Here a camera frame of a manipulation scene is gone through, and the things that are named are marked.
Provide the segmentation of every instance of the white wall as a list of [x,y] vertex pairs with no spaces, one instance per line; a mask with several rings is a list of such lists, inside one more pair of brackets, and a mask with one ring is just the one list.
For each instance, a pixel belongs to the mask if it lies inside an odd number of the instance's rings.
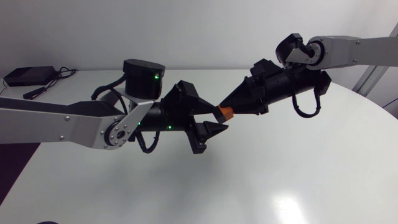
[[[305,41],[389,35],[397,7],[396,0],[2,0],[0,77],[22,66],[121,69],[127,58],[167,68],[250,68],[261,58],[277,61],[277,44],[292,32]],[[351,88],[364,69],[330,75]]]

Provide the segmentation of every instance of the aluminum arm segment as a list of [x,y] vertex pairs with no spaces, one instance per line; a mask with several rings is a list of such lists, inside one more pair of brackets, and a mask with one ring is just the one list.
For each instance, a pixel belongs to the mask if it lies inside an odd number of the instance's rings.
[[308,55],[300,48],[292,49],[286,62],[308,64],[310,70],[353,65],[398,67],[398,37],[317,36],[305,47],[312,54]]
[[105,101],[65,106],[0,98],[0,144],[71,141],[95,149],[117,149],[153,104],[134,102],[125,115]]

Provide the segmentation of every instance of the black power adapter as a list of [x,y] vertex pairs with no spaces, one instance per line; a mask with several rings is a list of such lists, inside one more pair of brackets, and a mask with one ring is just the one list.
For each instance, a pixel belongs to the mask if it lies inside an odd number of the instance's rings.
[[53,66],[16,68],[4,81],[9,86],[47,85],[56,75]]

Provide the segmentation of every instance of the round table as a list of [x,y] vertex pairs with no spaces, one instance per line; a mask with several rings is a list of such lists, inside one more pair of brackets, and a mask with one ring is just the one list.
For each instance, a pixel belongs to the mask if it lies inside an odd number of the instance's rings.
[[[90,100],[121,71],[78,72],[36,99]],[[248,70],[167,70],[217,105]],[[10,88],[22,98],[36,86]],[[312,91],[297,96],[315,110]],[[236,114],[192,154],[185,133],[161,133],[144,154],[136,142],[107,151],[42,143],[0,207],[2,223],[398,223],[398,121],[368,99],[331,84],[318,116],[291,99],[269,113]],[[215,121],[211,115],[197,121]],[[25,127],[40,131],[38,127]]]

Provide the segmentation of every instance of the black cable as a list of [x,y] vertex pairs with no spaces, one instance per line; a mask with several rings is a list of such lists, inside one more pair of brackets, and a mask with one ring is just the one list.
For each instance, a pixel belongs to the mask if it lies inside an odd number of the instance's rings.
[[126,108],[126,104],[124,103],[124,100],[123,100],[123,98],[122,98],[122,95],[121,95],[118,91],[116,91],[114,88],[110,88],[109,90],[111,90],[111,91],[119,98],[120,103],[122,104],[124,113],[125,113],[125,114],[128,114],[127,108]]
[[124,103],[124,100],[123,100],[121,94],[120,94],[118,91],[116,91],[116,90],[114,89],[114,87],[116,87],[116,86],[122,84],[122,82],[124,82],[125,80],[126,80],[126,75],[123,75],[121,78],[119,78],[119,79],[116,80],[115,82],[112,82],[112,83],[110,83],[110,84],[108,84],[108,85],[105,85],[105,86],[100,86],[100,87],[98,87],[98,88],[94,91],[94,93],[92,94],[91,100],[96,100],[97,97],[98,97],[102,92],[104,92],[104,91],[106,91],[106,90],[111,90],[111,91],[119,98],[119,101],[120,101],[120,103],[122,104],[124,113],[125,113],[125,114],[128,114],[127,108],[126,108],[126,104]]
[[[69,78],[72,75],[74,75],[78,70],[77,69],[69,69],[67,67],[61,67],[60,70],[55,74],[55,77],[47,84],[47,86],[39,88],[37,90],[32,91],[32,95],[29,93],[24,95],[24,98],[29,99],[29,100],[34,100],[37,97],[39,97],[42,93],[47,91],[49,88],[53,87],[57,82],[61,79]],[[62,76],[63,73],[65,72],[70,72],[69,75]]]
[[138,131],[138,132],[135,132],[135,134],[137,137],[137,142],[139,144],[139,147],[142,149],[142,151],[144,153],[151,153],[156,148],[157,142],[159,141],[160,131],[156,132],[155,137],[154,137],[154,142],[152,143],[152,145],[149,148],[146,147],[144,137],[142,137],[142,133],[140,131]]
[[2,80],[2,85],[4,85],[4,88],[1,90],[0,95],[1,95],[1,93],[2,93],[4,90],[7,89],[7,86],[6,86],[6,84],[4,83],[4,80]]
[[382,108],[385,108],[386,106],[390,105],[391,103],[395,102],[396,100],[398,100],[398,98],[394,99],[393,101],[391,101],[390,103],[386,104],[385,106],[383,106]]
[[299,109],[299,106],[297,105],[296,94],[292,95],[294,110],[297,112],[298,115],[300,115],[303,118],[312,118],[312,117],[316,116],[319,113],[319,111],[321,110],[320,92],[318,90],[316,90],[316,88],[314,88],[313,92],[315,95],[315,100],[317,101],[317,109],[315,110],[315,112],[313,114],[307,114],[307,113],[304,113],[303,111],[301,111]]
[[126,74],[124,74],[120,79],[116,80],[115,82],[112,82],[111,84],[105,85],[105,86],[100,86],[98,87],[94,93],[91,96],[92,100],[96,100],[97,97],[103,93],[106,90],[110,90],[111,88],[114,88],[120,84],[122,84],[122,82],[124,82],[126,80]]

